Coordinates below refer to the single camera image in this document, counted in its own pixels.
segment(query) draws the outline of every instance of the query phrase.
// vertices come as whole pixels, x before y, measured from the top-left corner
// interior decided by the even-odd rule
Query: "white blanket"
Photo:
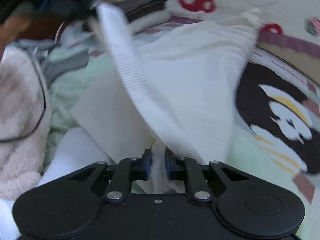
[[[77,121],[115,162],[141,156],[156,138],[152,185],[142,185],[147,192],[170,189],[165,147],[199,163],[224,161],[234,92],[262,26],[261,11],[179,27],[139,52],[122,12],[103,4],[98,14],[118,75],[112,74],[113,87],[101,77],[88,88],[72,109]]]

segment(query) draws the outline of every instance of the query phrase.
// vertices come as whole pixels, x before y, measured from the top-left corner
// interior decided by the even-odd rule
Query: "purple trim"
[[[191,24],[191,23],[201,22],[201,20],[184,18],[184,17],[179,17],[179,16],[172,16],[172,17],[169,19],[168,22],[169,22],[169,23]]]
[[[294,37],[261,31],[259,42],[265,42],[282,48],[293,49],[320,59],[320,46]]]

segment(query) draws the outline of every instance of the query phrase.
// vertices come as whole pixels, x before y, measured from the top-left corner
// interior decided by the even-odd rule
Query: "yellow stripe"
[[[281,153],[279,153],[279,152],[275,152],[275,151],[270,150],[270,149],[268,149],[268,148],[266,148],[266,147],[263,147],[263,146],[259,146],[259,148],[261,148],[262,150],[265,150],[265,151],[267,151],[267,152],[270,152],[270,153],[278,156],[279,158],[281,158],[281,159],[289,162],[290,164],[292,164],[292,165],[293,165],[295,168],[297,168],[298,170],[300,169],[300,167],[299,167],[299,165],[296,163],[296,161],[293,160],[293,159],[291,159],[291,158],[288,157],[287,155],[281,154]]]
[[[263,137],[259,136],[259,135],[254,135],[254,138],[257,140],[257,141],[261,141],[261,142],[265,142],[267,144],[270,144],[272,146],[274,146],[274,144],[270,141],[267,141],[266,139],[264,139]]]
[[[297,173],[294,172],[293,170],[289,169],[287,166],[283,165],[282,163],[280,162],[277,162],[276,160],[274,159],[271,159],[276,165],[278,165],[280,168],[286,170],[287,172],[291,173],[292,175],[296,175]]]
[[[301,118],[301,120],[303,120],[303,122],[307,125],[310,126],[308,120],[306,119],[306,117],[304,116],[303,113],[301,113],[301,111],[297,108],[297,106],[292,103],[289,99],[281,97],[281,96],[270,96],[271,98],[277,100],[278,102],[280,102],[281,104],[285,105],[286,107],[288,107],[291,111],[293,111],[297,116],[299,116]]]

